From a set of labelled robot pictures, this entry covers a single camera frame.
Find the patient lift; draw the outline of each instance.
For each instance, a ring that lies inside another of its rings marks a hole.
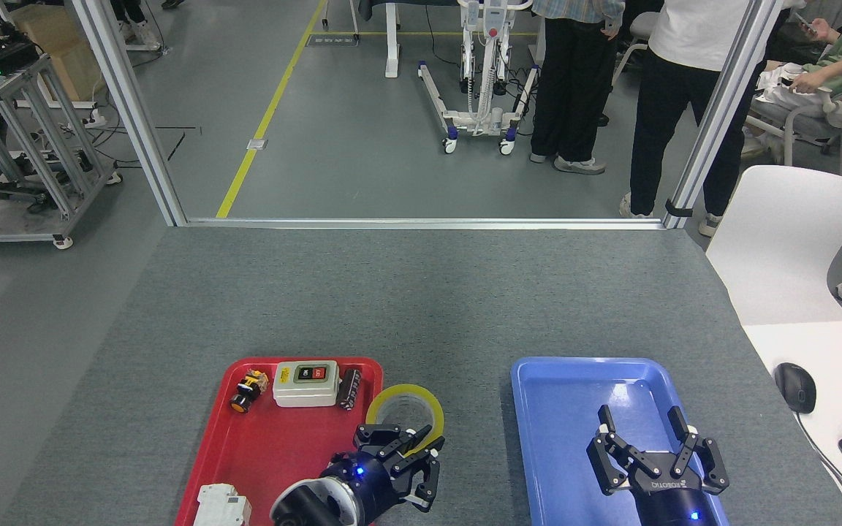
[[[515,132],[522,119],[531,86],[538,73],[538,66],[528,71],[528,79],[522,94],[515,100],[512,111],[492,106],[494,94],[505,94],[506,77],[512,52],[509,36],[515,23],[515,11],[528,9],[531,0],[521,4],[510,4],[509,0],[457,0],[460,4],[460,25],[463,28],[463,46],[461,48],[460,90],[467,94],[467,110],[448,110],[441,99],[441,94],[428,71],[427,63],[418,63],[418,77],[424,80],[431,102],[437,111],[441,126],[447,137],[441,141],[445,153],[453,153],[457,147],[459,130],[465,130],[472,137],[488,134],[501,136],[498,150],[504,156],[512,153],[515,146]],[[474,110],[474,77],[477,63],[474,57],[474,35],[482,32],[485,38],[482,51],[482,79],[480,80],[479,103]]]

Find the yellow tape roll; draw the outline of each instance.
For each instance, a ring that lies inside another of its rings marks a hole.
[[[408,456],[424,449],[431,442],[444,435],[444,409],[441,408],[441,403],[431,392],[414,384],[398,384],[388,387],[388,389],[379,393],[379,396],[375,397],[368,406],[368,412],[365,413],[365,423],[381,424],[385,422],[388,416],[398,415],[400,409],[415,409],[419,406],[427,410],[431,419],[430,422],[395,422],[395,420],[388,422],[404,426],[410,425],[415,429],[417,429],[415,426],[421,427],[425,424],[431,424],[433,427],[428,436],[425,436],[424,440],[418,443],[415,449],[411,449],[405,454],[405,456]]]

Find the yellow floor line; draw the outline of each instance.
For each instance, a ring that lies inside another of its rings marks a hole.
[[[311,28],[314,27],[315,23],[317,23],[317,19],[320,17],[320,11],[324,9],[325,2],[327,2],[327,0],[321,0],[320,3],[318,3],[317,9],[314,10],[314,16],[311,16],[311,21],[307,25],[307,29],[304,31],[304,34],[301,34],[301,40],[297,43],[295,54],[291,56],[291,62],[289,62],[288,67],[285,67],[284,69],[284,76],[281,77],[281,81],[278,83],[278,89],[275,90],[275,94],[271,96],[271,103],[268,104],[268,109],[265,110],[265,115],[262,117],[262,122],[258,124],[258,129],[255,130],[253,139],[262,139],[262,137],[265,136],[265,132],[268,130],[268,124],[271,123],[271,118],[275,115],[278,103],[281,102],[281,96],[284,95],[284,88],[288,86],[288,80],[291,79],[291,73],[295,69],[297,60],[301,57],[301,51],[304,50],[304,46],[307,45],[307,40],[311,36]],[[240,188],[243,187],[243,182],[246,174],[249,173],[249,167],[255,159],[256,152],[258,152],[258,150],[246,151],[246,154],[243,157],[243,163],[240,164],[240,169],[236,172],[236,177],[233,178],[233,183],[230,184],[230,189],[227,190],[227,195],[223,197],[223,203],[220,204],[220,210],[216,213],[217,217],[224,218],[230,215],[230,210],[233,207],[233,203],[236,202],[236,196],[240,193]]]

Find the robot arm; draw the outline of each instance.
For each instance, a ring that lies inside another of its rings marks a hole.
[[[301,480],[281,493],[270,513],[275,526],[368,526],[405,502],[431,511],[444,437],[408,454],[429,432],[431,426],[418,432],[384,424],[359,426],[353,438],[357,450],[337,453],[320,479]],[[415,486],[417,473],[423,480]]]
[[[716,440],[699,437],[674,406],[668,410],[668,420],[681,442],[680,451],[640,451],[615,432],[608,406],[599,407],[597,415],[599,431],[587,454],[605,495],[628,489],[642,526],[716,525],[706,493],[716,495],[729,486]],[[704,464],[703,477],[689,466],[694,454]],[[612,465],[611,457],[625,473]]]

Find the black mouse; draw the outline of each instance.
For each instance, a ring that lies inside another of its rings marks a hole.
[[[785,402],[796,413],[810,413],[814,411],[814,403],[818,397],[818,389],[814,386],[814,379],[802,367],[793,363],[779,363],[775,367],[775,385],[785,397]]]

